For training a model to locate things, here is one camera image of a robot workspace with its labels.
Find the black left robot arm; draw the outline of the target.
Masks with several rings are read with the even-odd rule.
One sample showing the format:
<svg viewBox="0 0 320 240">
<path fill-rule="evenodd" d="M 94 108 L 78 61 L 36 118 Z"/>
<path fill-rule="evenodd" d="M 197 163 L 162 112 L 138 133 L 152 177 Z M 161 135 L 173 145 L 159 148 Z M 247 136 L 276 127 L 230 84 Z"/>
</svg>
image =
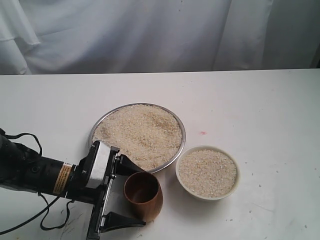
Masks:
<svg viewBox="0 0 320 240">
<path fill-rule="evenodd" d="M 130 227 L 143 227 L 145 221 L 110 211 L 106 206 L 116 176 L 142 172 L 119 148 L 96 140 L 79 164 L 44 157 L 15 140 L 25 133 L 0 132 L 0 186 L 13 191 L 52 195 L 58 200 L 93 206 L 86 239 L 98 240 L 100 234 Z"/>
</svg>

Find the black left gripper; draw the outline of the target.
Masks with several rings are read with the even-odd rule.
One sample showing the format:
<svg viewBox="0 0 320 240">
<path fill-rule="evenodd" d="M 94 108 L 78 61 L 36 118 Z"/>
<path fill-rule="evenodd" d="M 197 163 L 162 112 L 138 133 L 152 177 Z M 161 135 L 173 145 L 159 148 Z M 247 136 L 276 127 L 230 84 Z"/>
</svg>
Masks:
<svg viewBox="0 0 320 240">
<path fill-rule="evenodd" d="M 112 211 L 104 215 L 111 184 L 116 175 L 131 176 L 135 173 L 145 172 L 145 170 L 133 163 L 126 155 L 121 154 L 118 156 L 119 152 L 119 148 L 110 147 L 104 180 L 97 188 L 86 187 L 86 181 L 89 179 L 90 167 L 92 166 L 92 160 L 89 160 L 89 157 L 85 156 L 75 167 L 66 197 L 70 200 L 92 205 L 86 233 L 87 240 L 99 240 L 100 233 L 124 228 L 139 228 L 146 225 L 146 222 L 143 220 L 123 216 Z"/>
</svg>

